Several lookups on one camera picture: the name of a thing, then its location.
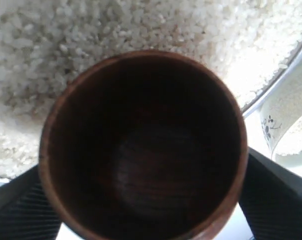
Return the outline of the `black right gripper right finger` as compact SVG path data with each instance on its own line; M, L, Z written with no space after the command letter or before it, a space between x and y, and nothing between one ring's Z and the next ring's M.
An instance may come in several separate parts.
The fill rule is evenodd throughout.
M256 240L302 240L302 177L249 150L239 200Z

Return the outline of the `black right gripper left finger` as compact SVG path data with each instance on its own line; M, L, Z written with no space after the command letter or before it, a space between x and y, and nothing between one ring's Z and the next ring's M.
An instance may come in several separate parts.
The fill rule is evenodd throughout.
M0 240L55 240L61 224L37 166L0 186Z

